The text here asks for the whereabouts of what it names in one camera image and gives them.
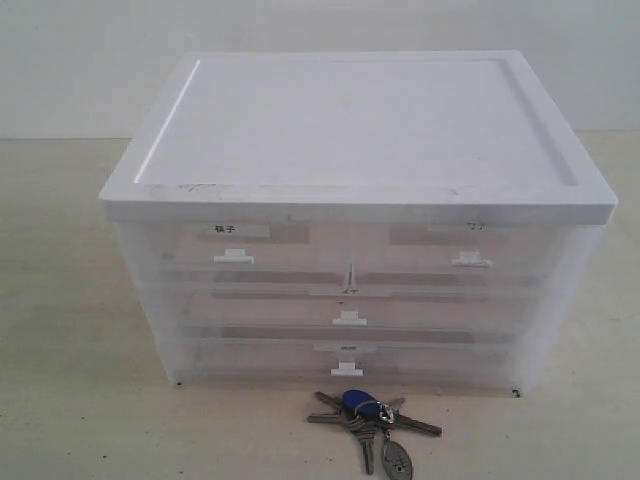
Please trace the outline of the key bunch with blue fob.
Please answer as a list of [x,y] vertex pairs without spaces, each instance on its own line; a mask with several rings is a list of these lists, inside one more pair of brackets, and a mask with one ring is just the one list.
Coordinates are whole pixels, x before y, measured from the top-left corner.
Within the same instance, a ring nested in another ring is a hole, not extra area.
[[341,426],[358,442],[367,475],[375,473],[374,446],[378,434],[382,436],[381,464],[388,479],[413,479],[414,467],[407,450],[391,437],[392,430],[406,430],[432,438],[440,438],[440,426],[404,415],[401,408],[405,398],[387,402],[359,389],[344,391],[340,397],[316,391],[314,397],[330,406],[331,412],[311,413],[306,421],[312,424]]

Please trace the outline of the top right small drawer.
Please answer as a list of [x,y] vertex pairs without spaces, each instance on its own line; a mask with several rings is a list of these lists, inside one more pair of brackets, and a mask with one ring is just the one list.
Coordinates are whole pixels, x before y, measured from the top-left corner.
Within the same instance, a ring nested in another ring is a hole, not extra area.
[[354,233],[354,286],[532,287],[558,231],[544,227],[365,224]]

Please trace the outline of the small drawer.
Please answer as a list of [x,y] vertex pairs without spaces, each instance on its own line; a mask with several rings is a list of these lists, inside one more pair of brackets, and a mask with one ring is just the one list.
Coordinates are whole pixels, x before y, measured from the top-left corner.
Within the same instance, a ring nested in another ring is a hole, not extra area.
[[183,224],[159,256],[175,281],[342,287],[355,278],[348,232],[332,224]]
[[365,224],[354,233],[354,286],[532,287],[558,231],[544,227]]

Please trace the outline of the white translucent drawer cabinet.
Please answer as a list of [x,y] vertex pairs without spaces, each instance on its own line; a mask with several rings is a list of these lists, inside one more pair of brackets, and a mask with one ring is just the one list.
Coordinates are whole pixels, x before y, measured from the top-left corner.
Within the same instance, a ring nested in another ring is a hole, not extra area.
[[100,193],[168,380],[191,338],[157,338],[177,295],[159,251],[183,224],[544,227],[543,295],[506,344],[532,383],[617,198],[516,51],[193,53],[171,74]]

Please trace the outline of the top left small drawer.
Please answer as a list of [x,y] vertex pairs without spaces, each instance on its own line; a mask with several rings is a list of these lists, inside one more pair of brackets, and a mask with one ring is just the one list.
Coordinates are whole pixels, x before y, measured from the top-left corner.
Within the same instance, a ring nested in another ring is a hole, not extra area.
[[332,224],[183,224],[159,256],[175,281],[342,287],[355,278],[348,232]]

